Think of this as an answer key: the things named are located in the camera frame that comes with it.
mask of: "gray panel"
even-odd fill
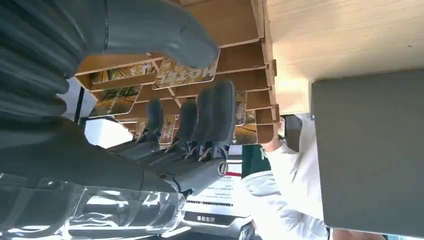
[[[312,90],[325,223],[424,237],[424,71]]]

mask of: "display rack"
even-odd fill
[[[164,56],[159,53],[90,55],[79,66],[76,78],[98,99],[102,91],[143,85],[132,110],[114,118],[129,131],[138,118],[146,117],[149,100],[159,98],[165,115],[179,115],[181,104],[197,96],[203,88],[222,80],[232,80],[236,91],[247,92],[247,110],[255,110],[258,143],[269,142],[277,130],[272,40],[266,0],[173,0],[184,6],[214,38],[221,48],[216,76],[211,82],[152,90],[156,73],[119,80],[92,83],[90,74],[141,63],[159,70]]]

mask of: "wooden cubby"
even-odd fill
[[[267,143],[276,134],[279,110],[275,96],[276,66],[273,61],[266,0],[173,0],[195,16],[221,48],[216,76],[212,82],[152,90],[156,73],[93,84],[90,74],[105,70],[152,63],[159,69],[164,56],[159,53],[107,54],[88,56],[76,78],[98,98],[102,91],[143,85],[132,110],[115,119],[135,131],[137,118],[146,117],[150,99],[159,98],[165,115],[178,115],[181,104],[197,96],[203,88],[222,80],[232,80],[237,91],[247,91],[247,109],[255,110],[258,143]]]

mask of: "wooden board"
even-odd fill
[[[173,99],[173,96],[170,94],[168,89],[153,90],[152,85],[149,84],[143,86],[143,89],[138,95],[138,98],[135,100],[135,103],[148,102],[152,99],[168,100]]]
[[[271,125],[256,125],[257,127],[257,143],[266,144],[271,142],[271,140],[277,136],[276,135],[276,124]]]
[[[209,0],[186,8],[223,48],[259,40],[249,0]]]
[[[85,79],[86,76],[88,75],[80,75],[80,76],[77,76],[77,78]],[[119,87],[130,87],[135,85],[152,84],[155,81],[155,76],[156,76],[156,73],[150,73],[150,74],[141,75],[141,76],[132,76],[132,77],[115,80],[115,81],[107,81],[107,82],[91,84],[91,87],[89,90],[92,92],[99,92],[99,91],[114,89]]]
[[[272,111],[274,108],[258,109],[256,110],[256,124],[257,125],[269,125],[274,124]]]
[[[179,115],[180,108],[173,99],[161,100],[163,114],[164,115]],[[146,113],[147,102],[135,103],[131,111],[128,114],[117,115],[116,120],[131,120],[136,118],[145,118],[147,117]]]
[[[315,80],[424,67],[420,0],[267,1],[281,114],[308,112]]]
[[[270,109],[273,106],[268,90],[247,92],[247,110]]]
[[[264,57],[260,41],[221,49],[216,74],[227,74],[264,69]]]

